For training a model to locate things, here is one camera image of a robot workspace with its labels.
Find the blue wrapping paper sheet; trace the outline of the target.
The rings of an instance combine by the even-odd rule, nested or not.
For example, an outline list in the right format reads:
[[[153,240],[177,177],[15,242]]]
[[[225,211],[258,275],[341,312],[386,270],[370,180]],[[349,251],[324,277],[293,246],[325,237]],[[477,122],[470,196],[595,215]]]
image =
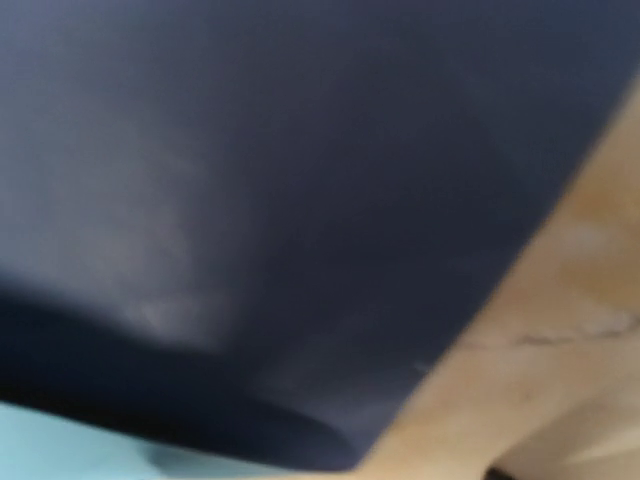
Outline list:
[[[1,475],[355,467],[639,65],[635,1],[5,1]]]

